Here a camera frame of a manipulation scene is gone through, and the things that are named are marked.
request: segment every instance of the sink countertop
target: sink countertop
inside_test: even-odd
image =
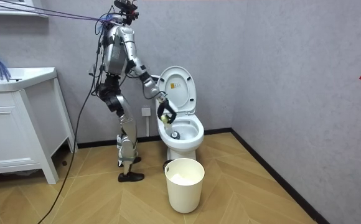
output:
[[[0,81],[0,92],[17,91],[57,77],[54,67],[47,68],[8,68],[10,81]]]

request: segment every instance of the toilet seat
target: toilet seat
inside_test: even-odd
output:
[[[195,113],[197,94],[192,75],[186,69],[180,66],[165,69],[157,85],[177,107],[177,116]]]

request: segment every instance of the gray wall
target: gray wall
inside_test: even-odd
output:
[[[100,16],[112,1],[43,0],[48,9]],[[197,88],[197,116],[205,129],[232,123],[235,82],[243,51],[245,2],[140,1],[133,23],[138,54],[152,74],[180,65],[192,74]],[[229,19],[221,12],[234,12]],[[88,69],[94,63],[97,36],[94,22],[50,17],[0,16],[0,56],[8,67],[57,67],[68,112],[75,125],[90,87]],[[127,80],[123,94],[132,104],[138,135],[145,135],[141,107],[154,107],[143,98],[141,84]],[[151,116],[151,134],[157,135]],[[120,126],[115,114],[98,98],[83,112],[79,142],[115,139]]]
[[[361,0],[249,0],[232,127],[331,223],[361,223]]]

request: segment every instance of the trash bin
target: trash bin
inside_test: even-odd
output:
[[[195,210],[200,202],[203,166],[193,159],[181,158],[168,163],[164,172],[171,207],[180,213]]]

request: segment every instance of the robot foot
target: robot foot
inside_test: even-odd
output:
[[[128,172],[126,175],[120,173],[118,176],[118,182],[137,182],[144,179],[144,174],[137,174],[134,172]]]
[[[135,160],[133,161],[133,164],[138,163],[138,162],[140,162],[140,161],[142,161],[142,158],[138,156],[138,157],[136,157]]]

